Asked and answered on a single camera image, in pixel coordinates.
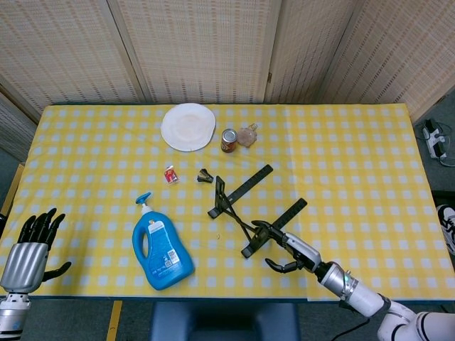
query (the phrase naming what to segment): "yellow checkered tablecloth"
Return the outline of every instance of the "yellow checkered tablecloth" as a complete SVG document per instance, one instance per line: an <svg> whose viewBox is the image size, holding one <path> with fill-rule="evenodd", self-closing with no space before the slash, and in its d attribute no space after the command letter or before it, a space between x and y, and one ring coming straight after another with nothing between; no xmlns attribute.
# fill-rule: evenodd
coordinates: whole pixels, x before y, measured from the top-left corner
<svg viewBox="0 0 455 341"><path fill-rule="evenodd" d="M273 222L297 198L308 206L285 228L337 261L373 290L394 299L453 299L455 278L404 104L208 105L212 141L192 153L161 138L171 105L48 107L36 132L0 246L0 270L26 219L57 207L67 214L47 269L70 260L43 296L252 297L334 299L305 271L282 275L264 262L290 259L268 242L250 259L247 241L227 215L212 220L214 184L230 193L261 167L274 171L234 205L244 221ZM225 128L258 125L258 140L220 150ZM169 185L166 166L180 183ZM167 214L196 272L155 291L132 249L141 217L136 197Z"/></svg>

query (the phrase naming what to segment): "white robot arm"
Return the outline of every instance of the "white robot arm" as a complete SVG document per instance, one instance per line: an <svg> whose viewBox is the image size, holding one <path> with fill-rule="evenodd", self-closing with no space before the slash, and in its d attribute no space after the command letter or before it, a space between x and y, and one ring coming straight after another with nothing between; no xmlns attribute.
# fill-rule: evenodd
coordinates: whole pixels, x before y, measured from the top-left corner
<svg viewBox="0 0 455 341"><path fill-rule="evenodd" d="M405 306L372 291L337 263L324 263L319 252L297 236L284 233L267 222L254 221L253 224L267 229L269 238L284 247L295 259L285 266L265 259L275 271L285 274L305 268L316 275L322 286L367 318L386 310L386 316L378 330L379 341L455 340L455 314L416 314Z"/></svg>
<svg viewBox="0 0 455 341"><path fill-rule="evenodd" d="M64 274L71 266L64 263L59 269L45 271L50 247L57 228L65 215L54 219L53 208L38 218L30 217L23 225L18 241L13 245L0 280L8 295L0 301L0 341L20 340L31 302L28 294L42 282Z"/></svg>

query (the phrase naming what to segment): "black robotic finger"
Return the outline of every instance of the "black robotic finger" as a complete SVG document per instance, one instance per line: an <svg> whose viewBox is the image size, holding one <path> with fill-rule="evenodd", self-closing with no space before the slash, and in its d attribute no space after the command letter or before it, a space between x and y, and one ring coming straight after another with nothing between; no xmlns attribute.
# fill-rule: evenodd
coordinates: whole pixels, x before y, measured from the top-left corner
<svg viewBox="0 0 455 341"><path fill-rule="evenodd" d="M48 251L50 251L50 248L52 247L52 243L54 242L55 235L57 234L58 226L60 225L60 223L63 221L64 218L65 218L65 213L59 215L58 217L56 217L54 219L54 221L52 222L52 224L49 227L48 236L44 241L49 246Z"/></svg>
<svg viewBox="0 0 455 341"><path fill-rule="evenodd" d="M27 221L23 224L21 233L19 234L19 238L17 239L18 243L24 243L28 241L28 236L31 232L31 227L33 222L35 221L36 216L32 215L27 219Z"/></svg>
<svg viewBox="0 0 455 341"><path fill-rule="evenodd" d="M56 212L57 212L57 209L54 207L46 214L43 228L41 228L40 232L38 233L38 236L36 237L36 241L38 243L44 243L46 241L46 239L49 235L49 232L50 232L50 230L49 230L50 221L52 220L52 218Z"/></svg>
<svg viewBox="0 0 455 341"><path fill-rule="evenodd" d="M71 262L67 261L59 269L46 271L43 275L42 282L49 281L52 278L62 276L71 266Z"/></svg>
<svg viewBox="0 0 455 341"><path fill-rule="evenodd" d="M26 240L26 242L38 241L38 235L40 234L42 228L44 227L44 222L46 221L47 216L48 216L47 213L43 213L38 218L36 218L35 222L33 222L33 225L31 225L31 231L30 234L28 235L28 239Z"/></svg>
<svg viewBox="0 0 455 341"><path fill-rule="evenodd" d="M268 266L270 266L273 270L276 272L279 272L281 274L287 274L288 272L291 271L296 271L297 269L303 268L304 264L301 261L293 261L291 263L285 264L285 265L279 265L272 261L269 258L265 259L265 262L267 263Z"/></svg>

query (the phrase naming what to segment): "cable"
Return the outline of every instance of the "cable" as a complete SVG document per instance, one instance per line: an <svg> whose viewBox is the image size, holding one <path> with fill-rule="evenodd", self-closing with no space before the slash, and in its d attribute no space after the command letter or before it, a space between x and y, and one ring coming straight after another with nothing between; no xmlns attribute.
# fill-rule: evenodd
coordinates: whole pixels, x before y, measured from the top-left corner
<svg viewBox="0 0 455 341"><path fill-rule="evenodd" d="M443 162L441 158L439 158L439 163L446 167L455 167L455 165L449 165L448 163Z"/></svg>
<svg viewBox="0 0 455 341"><path fill-rule="evenodd" d="M442 122L436 122L436 123L438 123L438 125L440 125L440 126L446 126L447 128L449 128L449 132L447 134L444 134L444 135L449 136L449 135L452 134L452 127L451 126L449 126L448 124L442 123Z"/></svg>
<svg viewBox="0 0 455 341"><path fill-rule="evenodd" d="M450 136L445 136L445 138L446 138L447 140L449 140L449 142L448 142L448 144L447 144L447 147L445 147L445 148L447 149L447 151L449 151L451 139L450 139ZM453 157L453 156L446 156L446 157L444 158L444 160L445 160L446 158L450 158L450 159L452 159L452 160L455 160L455 157Z"/></svg>
<svg viewBox="0 0 455 341"><path fill-rule="evenodd" d="M337 336L335 336L331 341L335 341L335 340L338 339L340 336L349 334L350 332L353 332L354 330L357 330L358 328L361 328L361 327L363 327L364 325L367 325L368 323L370 323L370 319L369 319L369 318L368 318L365 322L362 322L361 324L356 325L354 328L348 329L348 330L346 330L345 332L341 332L340 334L338 334Z"/></svg>

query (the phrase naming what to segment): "plate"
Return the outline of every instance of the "plate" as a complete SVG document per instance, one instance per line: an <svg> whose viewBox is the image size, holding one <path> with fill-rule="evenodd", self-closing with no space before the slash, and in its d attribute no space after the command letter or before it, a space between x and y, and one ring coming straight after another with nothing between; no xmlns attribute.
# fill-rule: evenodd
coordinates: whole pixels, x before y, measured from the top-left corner
<svg viewBox="0 0 455 341"><path fill-rule="evenodd" d="M178 151L197 151L210 142L215 131L215 115L196 103L170 109L161 123L164 141Z"/></svg>

